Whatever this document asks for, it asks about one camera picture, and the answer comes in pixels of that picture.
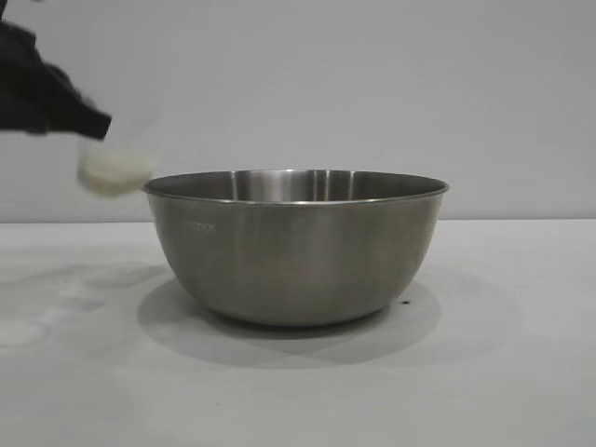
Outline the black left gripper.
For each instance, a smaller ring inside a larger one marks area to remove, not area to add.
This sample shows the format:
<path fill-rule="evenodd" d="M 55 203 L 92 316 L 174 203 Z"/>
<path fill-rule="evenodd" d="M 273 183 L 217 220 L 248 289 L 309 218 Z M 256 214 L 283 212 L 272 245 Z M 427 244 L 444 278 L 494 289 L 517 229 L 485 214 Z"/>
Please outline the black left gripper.
<path fill-rule="evenodd" d="M 61 68 L 44 66 L 32 32 L 1 20 L 2 132 L 52 131 L 104 140 L 111 123 L 112 117 L 87 99 Z"/>

